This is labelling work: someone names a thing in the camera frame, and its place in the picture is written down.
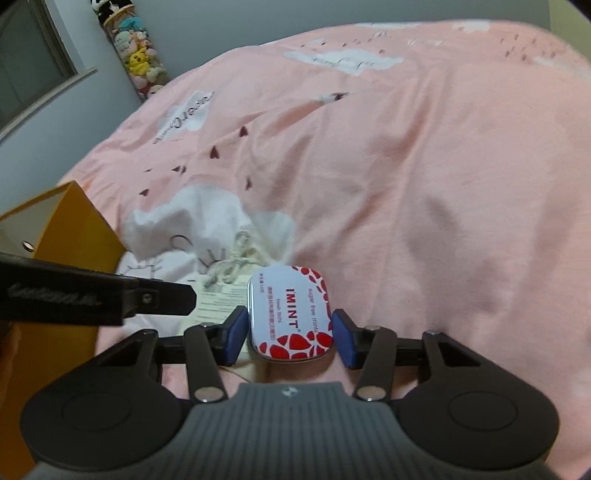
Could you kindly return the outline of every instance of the bed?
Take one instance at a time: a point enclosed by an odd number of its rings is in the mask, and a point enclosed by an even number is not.
[[[119,273],[195,283],[246,232],[326,278],[333,308],[442,330],[549,396],[549,465],[591,466],[591,66],[511,22],[367,23],[232,50],[173,80],[64,179],[124,241]],[[104,329],[97,350],[143,327]],[[223,371],[354,378],[334,355]],[[164,384],[186,397],[184,371]],[[396,379],[396,395],[414,373]]]

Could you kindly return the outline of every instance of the gray wall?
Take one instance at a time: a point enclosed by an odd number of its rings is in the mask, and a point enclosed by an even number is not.
[[[244,45],[330,25],[454,18],[549,28],[547,0],[134,0],[172,75]]]
[[[0,144],[0,212],[50,188],[139,106],[88,0],[46,0],[80,71],[98,72]],[[493,18],[548,28],[547,0],[135,0],[176,76],[244,45],[328,25]]]
[[[0,143],[0,214],[52,188],[140,105],[89,1],[46,1],[78,71],[98,71]]]

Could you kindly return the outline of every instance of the window frame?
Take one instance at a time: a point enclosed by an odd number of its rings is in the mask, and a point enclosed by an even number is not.
[[[3,23],[10,22],[10,17],[14,15],[14,12],[18,8],[18,4],[25,3],[33,14],[34,21],[37,23],[39,30],[45,40],[45,44],[56,62],[56,66],[62,74],[61,79],[57,82],[49,84],[46,88],[40,89],[34,96],[29,98],[26,102],[23,102],[15,112],[0,120],[0,132],[14,122],[16,118],[26,112],[32,105],[37,103],[40,99],[45,97],[52,90],[58,88],[62,83],[69,82],[73,77],[77,75],[76,67],[72,62],[64,44],[61,41],[59,32],[51,19],[49,10],[44,0],[17,0],[11,5],[3,14],[5,17]]]

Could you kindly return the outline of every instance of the metal screw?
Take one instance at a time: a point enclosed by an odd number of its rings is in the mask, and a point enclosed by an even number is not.
[[[218,387],[201,387],[195,390],[195,398],[203,403],[215,403],[223,398],[223,391]]]
[[[369,385],[357,390],[357,396],[365,401],[378,401],[386,398],[386,391],[382,387]]]
[[[33,253],[35,251],[35,247],[31,242],[23,242],[22,247],[29,253]]]

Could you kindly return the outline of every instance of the window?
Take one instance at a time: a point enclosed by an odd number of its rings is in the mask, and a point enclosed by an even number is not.
[[[0,14],[0,129],[74,73],[43,0]]]

